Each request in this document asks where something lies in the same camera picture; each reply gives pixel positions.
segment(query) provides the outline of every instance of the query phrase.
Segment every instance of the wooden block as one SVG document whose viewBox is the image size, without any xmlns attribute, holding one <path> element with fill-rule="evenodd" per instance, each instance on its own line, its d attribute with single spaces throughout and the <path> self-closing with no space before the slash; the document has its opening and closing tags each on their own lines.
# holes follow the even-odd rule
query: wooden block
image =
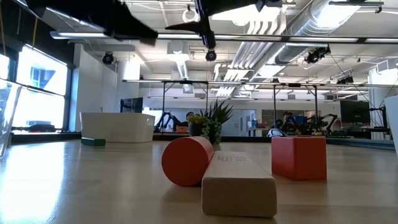
<svg viewBox="0 0 398 224">
<path fill-rule="evenodd" d="M 105 139 L 81 138 L 81 143 L 85 146 L 105 146 Z"/>
<path fill-rule="evenodd" d="M 201 207 L 207 215 L 273 217 L 275 180 L 244 152 L 216 151 L 203 176 Z"/>
<path fill-rule="evenodd" d="M 327 178 L 325 138 L 272 138 L 272 173 L 293 180 Z"/>
</svg>

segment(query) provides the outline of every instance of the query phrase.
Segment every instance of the table surface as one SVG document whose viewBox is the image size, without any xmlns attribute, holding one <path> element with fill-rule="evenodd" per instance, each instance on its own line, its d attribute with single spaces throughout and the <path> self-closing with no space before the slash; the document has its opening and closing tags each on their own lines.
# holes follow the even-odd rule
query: table surface
<svg viewBox="0 0 398 224">
<path fill-rule="evenodd" d="M 200 187 L 166 178 L 168 143 L 12 146 L 0 159 L 0 223 L 397 223 L 394 151 L 328 145 L 328 180 L 274 175 L 275 218 L 237 218 L 204 215 Z M 246 152 L 271 173 L 271 144 L 222 142 L 220 149 Z"/>
</svg>

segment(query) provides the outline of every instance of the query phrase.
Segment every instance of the ceiling camera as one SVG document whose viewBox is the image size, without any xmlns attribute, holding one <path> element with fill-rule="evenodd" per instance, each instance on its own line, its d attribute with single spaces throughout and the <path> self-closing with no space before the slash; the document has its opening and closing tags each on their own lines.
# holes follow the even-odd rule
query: ceiling camera
<svg viewBox="0 0 398 224">
<path fill-rule="evenodd" d="M 102 58 L 102 62 L 105 65 L 111 65 L 113 63 L 114 57 L 113 52 L 106 52 L 105 56 Z"/>
</svg>

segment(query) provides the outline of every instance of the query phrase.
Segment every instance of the green block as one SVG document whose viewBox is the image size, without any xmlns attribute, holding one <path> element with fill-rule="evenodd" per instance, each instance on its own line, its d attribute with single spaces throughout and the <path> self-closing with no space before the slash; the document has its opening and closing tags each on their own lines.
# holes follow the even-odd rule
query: green block
<svg viewBox="0 0 398 224">
<path fill-rule="evenodd" d="M 81 143 L 85 146 L 105 146 L 105 139 L 92 139 L 92 138 L 82 138 Z"/>
</svg>

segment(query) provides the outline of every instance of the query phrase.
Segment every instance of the wooden table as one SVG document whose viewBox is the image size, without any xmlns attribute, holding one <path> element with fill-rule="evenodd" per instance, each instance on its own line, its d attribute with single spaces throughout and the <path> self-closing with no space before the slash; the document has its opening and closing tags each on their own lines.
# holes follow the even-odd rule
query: wooden table
<svg viewBox="0 0 398 224">
<path fill-rule="evenodd" d="M 251 137 L 251 131 L 253 131 L 253 137 L 256 137 L 256 131 L 269 131 L 269 128 L 249 128 L 249 137 Z"/>
</svg>

